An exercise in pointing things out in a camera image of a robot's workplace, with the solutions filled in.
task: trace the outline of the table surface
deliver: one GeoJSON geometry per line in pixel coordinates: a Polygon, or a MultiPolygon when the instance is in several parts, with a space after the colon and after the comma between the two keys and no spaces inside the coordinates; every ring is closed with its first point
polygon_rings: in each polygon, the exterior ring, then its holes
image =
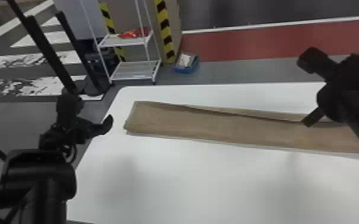
{"type": "Polygon", "coordinates": [[[359,223],[359,158],[129,135],[134,101],[309,113],[323,83],[122,89],[76,170],[67,218],[90,223],[359,223]]]}

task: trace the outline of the cloth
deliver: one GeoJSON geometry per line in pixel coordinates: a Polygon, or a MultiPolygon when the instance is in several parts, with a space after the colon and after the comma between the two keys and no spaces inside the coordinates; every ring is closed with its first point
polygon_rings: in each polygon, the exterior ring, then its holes
{"type": "Polygon", "coordinates": [[[347,125],[327,120],[308,128],[301,122],[305,116],[137,101],[124,129],[131,133],[359,153],[359,139],[347,125]]]}

